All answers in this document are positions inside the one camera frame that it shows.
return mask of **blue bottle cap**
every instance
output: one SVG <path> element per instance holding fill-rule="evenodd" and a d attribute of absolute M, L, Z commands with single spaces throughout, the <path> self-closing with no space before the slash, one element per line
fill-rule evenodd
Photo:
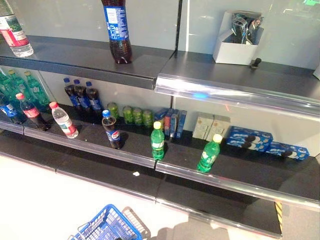
<path fill-rule="evenodd" d="M 102 111 L 102 116 L 105 117 L 105 118 L 110 117 L 110 111 L 109 110 L 103 110 Z"/>

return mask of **sprite bottle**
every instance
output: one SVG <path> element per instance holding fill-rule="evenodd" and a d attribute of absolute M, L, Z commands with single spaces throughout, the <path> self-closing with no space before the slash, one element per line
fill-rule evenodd
<path fill-rule="evenodd" d="M 219 152 L 219 144 L 222 141 L 222 136 L 220 134 L 215 134 L 213 136 L 213 141 L 207 143 L 204 147 L 203 153 L 201 155 L 201 160 L 197 165 L 197 170 L 200 172 L 209 172 L 212 165 L 214 164 Z"/>
<path fill-rule="evenodd" d="M 162 160 L 165 155 L 165 134 L 161 129 L 161 122 L 155 121 L 153 127 L 154 130 L 151 133 L 152 156 L 155 160 Z"/>

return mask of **canned drink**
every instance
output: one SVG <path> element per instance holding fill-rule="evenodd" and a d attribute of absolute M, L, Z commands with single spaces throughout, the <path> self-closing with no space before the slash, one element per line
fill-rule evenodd
<path fill-rule="evenodd" d="M 119 113 L 118 113 L 118 106 L 114 102 L 110 102 L 106 108 L 110 111 L 111 115 L 114 116 L 116 119 L 119 118 Z"/>
<path fill-rule="evenodd" d="M 126 124 L 133 124 L 134 123 L 134 115 L 132 112 L 132 107 L 125 106 L 123 109 L 123 117 Z"/>
<path fill-rule="evenodd" d="M 141 125 L 143 123 L 142 110 L 139 107 L 135 107 L 133 109 L 133 120 L 137 125 Z"/>
<path fill-rule="evenodd" d="M 143 118 L 143 124 L 147 127 L 147 128 L 151 128 L 154 124 L 154 117 L 153 117 L 153 113 L 150 110 L 144 110 L 143 114 L 142 114 L 142 118 Z"/>

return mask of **blue label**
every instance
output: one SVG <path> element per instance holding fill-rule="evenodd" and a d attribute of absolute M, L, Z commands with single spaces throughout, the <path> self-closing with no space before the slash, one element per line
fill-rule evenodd
<path fill-rule="evenodd" d="M 8 104 L 7 106 L 0 106 L 0 109 L 2 112 L 4 112 L 9 118 L 12 118 L 16 116 L 18 113 L 14 109 L 14 107 L 11 104 Z"/>
<path fill-rule="evenodd" d="M 76 96 L 69 96 L 70 101 L 72 102 L 73 106 L 77 107 L 80 106 L 80 102 Z"/>
<path fill-rule="evenodd" d="M 90 99 L 90 104 L 91 104 L 93 110 L 102 110 L 102 108 L 103 108 L 99 99 L 96 99 L 96 100 Z"/>
<path fill-rule="evenodd" d="M 126 40 L 129 38 L 126 8 L 121 6 L 105 6 L 104 14 L 110 40 Z"/>
<path fill-rule="evenodd" d="M 90 101 L 89 98 L 87 97 L 78 97 L 79 102 L 81 103 L 81 106 L 86 109 L 86 108 L 90 108 Z"/>

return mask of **blue shopping basket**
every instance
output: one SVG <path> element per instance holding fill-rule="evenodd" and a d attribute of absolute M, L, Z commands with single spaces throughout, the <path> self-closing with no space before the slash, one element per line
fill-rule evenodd
<path fill-rule="evenodd" d="M 112 204 L 105 206 L 90 222 L 78 228 L 69 240 L 142 240 L 140 232 Z"/>

